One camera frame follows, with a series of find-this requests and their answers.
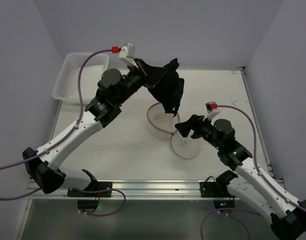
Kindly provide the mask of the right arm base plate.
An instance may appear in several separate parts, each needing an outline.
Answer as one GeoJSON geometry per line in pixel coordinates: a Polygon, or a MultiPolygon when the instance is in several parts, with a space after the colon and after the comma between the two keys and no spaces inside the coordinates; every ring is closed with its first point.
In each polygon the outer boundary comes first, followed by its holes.
{"type": "Polygon", "coordinates": [[[227,185],[216,181],[202,181],[199,183],[202,198],[230,198],[232,195],[227,190],[227,185]]]}

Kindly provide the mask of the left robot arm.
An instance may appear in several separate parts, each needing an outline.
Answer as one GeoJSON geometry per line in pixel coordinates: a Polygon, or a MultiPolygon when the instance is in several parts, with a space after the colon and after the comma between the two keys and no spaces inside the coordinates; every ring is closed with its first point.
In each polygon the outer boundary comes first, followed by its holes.
{"type": "Polygon", "coordinates": [[[110,124],[121,113],[121,105],[139,88],[155,87],[166,72],[165,67],[150,66],[138,58],[126,75],[115,68],[103,72],[96,96],[82,107],[77,120],[52,139],[50,146],[37,150],[29,147],[23,152],[24,158],[32,158],[25,167],[40,189],[45,194],[60,187],[97,190],[97,180],[88,170],[65,170],[61,164],[85,140],[110,124]]]}

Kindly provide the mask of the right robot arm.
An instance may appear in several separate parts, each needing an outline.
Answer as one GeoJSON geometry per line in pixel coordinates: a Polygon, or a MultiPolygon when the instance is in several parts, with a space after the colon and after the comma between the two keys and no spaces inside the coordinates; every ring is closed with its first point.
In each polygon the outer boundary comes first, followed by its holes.
{"type": "Polygon", "coordinates": [[[218,186],[264,217],[276,237],[295,240],[306,231],[306,200],[288,193],[254,163],[252,154],[235,139],[230,121],[211,122],[194,114],[175,128],[183,137],[193,132],[192,138],[201,137],[218,150],[221,162],[230,168],[216,179],[218,186]]]}

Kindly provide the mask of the black bra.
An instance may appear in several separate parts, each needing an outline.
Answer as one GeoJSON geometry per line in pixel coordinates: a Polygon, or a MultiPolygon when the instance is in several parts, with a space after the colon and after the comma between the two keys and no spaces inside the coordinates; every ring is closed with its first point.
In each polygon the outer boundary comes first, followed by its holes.
{"type": "Polygon", "coordinates": [[[148,89],[148,92],[162,104],[165,113],[173,114],[173,117],[179,111],[184,92],[184,79],[179,76],[178,67],[178,58],[171,60],[164,66],[167,72],[160,82],[154,88],[148,89]]]}

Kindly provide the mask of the white bra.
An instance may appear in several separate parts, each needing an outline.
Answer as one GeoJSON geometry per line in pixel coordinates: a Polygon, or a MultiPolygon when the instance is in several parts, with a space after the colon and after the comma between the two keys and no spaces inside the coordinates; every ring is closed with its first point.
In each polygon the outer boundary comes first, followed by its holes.
{"type": "Polygon", "coordinates": [[[84,103],[89,102],[96,95],[97,84],[104,70],[103,65],[88,66],[83,69],[80,85],[84,103]]]}

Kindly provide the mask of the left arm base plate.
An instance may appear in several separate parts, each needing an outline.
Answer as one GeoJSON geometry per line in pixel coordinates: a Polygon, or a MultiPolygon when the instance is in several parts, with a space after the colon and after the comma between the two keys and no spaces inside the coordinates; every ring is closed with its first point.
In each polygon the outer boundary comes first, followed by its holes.
{"type": "Polygon", "coordinates": [[[76,198],[92,198],[92,197],[98,197],[98,198],[110,198],[112,191],[107,192],[98,192],[103,190],[112,189],[113,183],[111,181],[98,181],[97,183],[91,183],[90,186],[88,186],[83,191],[77,191],[73,188],[68,189],[67,196],[68,197],[76,197],[76,198]]]}

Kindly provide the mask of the white mesh laundry bag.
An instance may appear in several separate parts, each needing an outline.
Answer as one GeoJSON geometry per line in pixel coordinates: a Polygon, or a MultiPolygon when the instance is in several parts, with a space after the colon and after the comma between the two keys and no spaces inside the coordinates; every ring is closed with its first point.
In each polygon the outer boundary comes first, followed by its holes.
{"type": "Polygon", "coordinates": [[[170,140],[174,153],[182,159],[193,159],[201,152],[199,140],[182,137],[175,128],[181,122],[180,115],[166,113],[161,103],[151,105],[146,112],[150,133],[160,140],[170,140]]]}

